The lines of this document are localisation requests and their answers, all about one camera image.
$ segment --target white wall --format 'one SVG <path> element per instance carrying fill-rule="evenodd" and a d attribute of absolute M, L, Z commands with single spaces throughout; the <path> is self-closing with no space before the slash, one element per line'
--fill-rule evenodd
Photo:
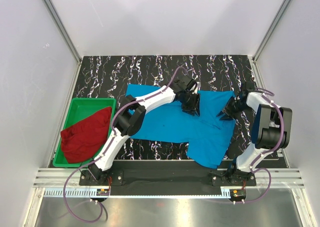
<path fill-rule="evenodd" d="M 77 64 L 42 0 L 0 0 L 0 219 L 22 226 Z"/>
<path fill-rule="evenodd" d="M 292 108 L 289 162 L 298 167 L 320 223 L 320 1 L 293 0 L 258 59 L 275 100 Z"/>
<path fill-rule="evenodd" d="M 253 55 L 283 0 L 52 0 L 80 55 Z"/>

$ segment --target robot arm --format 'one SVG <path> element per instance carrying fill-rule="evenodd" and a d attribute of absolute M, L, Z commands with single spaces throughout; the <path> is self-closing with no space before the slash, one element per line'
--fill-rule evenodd
<path fill-rule="evenodd" d="M 289 144 L 292 110 L 276 105 L 283 118 L 283 138 L 281 138 L 281 122 L 276 107 L 266 98 L 263 91 L 258 91 L 253 83 L 246 82 L 241 86 L 240 93 L 230 98 L 223 110 L 218 114 L 221 120 L 236 119 L 236 114 L 245 109 L 253 109 L 255 120 L 251 130 L 251 143 L 236 159 L 226 172 L 229 183 L 235 185 L 248 181 L 252 176 L 252 169 L 268 155 Z"/>
<path fill-rule="evenodd" d="M 120 109 L 132 102 L 137 102 L 124 108 L 116 117 L 107 142 L 95 157 L 96 162 L 89 165 L 92 176 L 98 180 L 102 172 L 111 168 L 113 161 L 130 136 L 136 134 L 143 123 L 145 115 L 165 104 L 180 101 L 183 112 L 190 115 L 200 115 L 200 94 L 198 84 L 187 75 L 181 80 L 162 86 L 159 90 L 137 98 L 128 95 L 121 103 Z"/>

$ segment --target red garment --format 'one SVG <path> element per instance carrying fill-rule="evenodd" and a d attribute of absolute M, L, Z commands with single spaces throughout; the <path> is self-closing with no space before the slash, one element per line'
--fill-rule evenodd
<path fill-rule="evenodd" d="M 92 158 L 106 143 L 112 108 L 107 107 L 61 131 L 61 150 L 68 163 Z"/>

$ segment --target marble surface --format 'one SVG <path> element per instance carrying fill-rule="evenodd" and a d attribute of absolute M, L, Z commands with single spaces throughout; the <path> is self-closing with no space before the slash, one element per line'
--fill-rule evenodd
<path fill-rule="evenodd" d="M 246 55 L 85 56 L 73 98 L 115 98 L 119 107 L 128 84 L 162 86 L 178 66 L 184 66 L 205 91 L 237 94 L 242 82 L 255 81 Z M 239 115 L 226 159 L 240 155 L 249 145 L 253 120 L 252 110 Z M 187 160 L 187 150 L 188 143 L 128 139 L 116 159 Z"/>

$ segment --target green tray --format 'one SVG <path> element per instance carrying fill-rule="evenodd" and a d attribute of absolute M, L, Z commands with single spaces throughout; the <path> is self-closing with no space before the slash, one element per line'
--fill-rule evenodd
<path fill-rule="evenodd" d="M 74 98 L 71 100 L 68 114 L 64 122 L 63 129 L 66 129 L 75 123 L 82 121 L 83 119 L 93 115 L 95 112 L 102 110 L 103 108 L 111 107 L 111 120 L 114 117 L 116 109 L 116 99 L 114 98 Z M 61 150 L 61 138 L 58 148 L 56 150 L 53 166 L 60 168 L 78 168 L 81 163 L 68 163 L 64 153 Z"/>

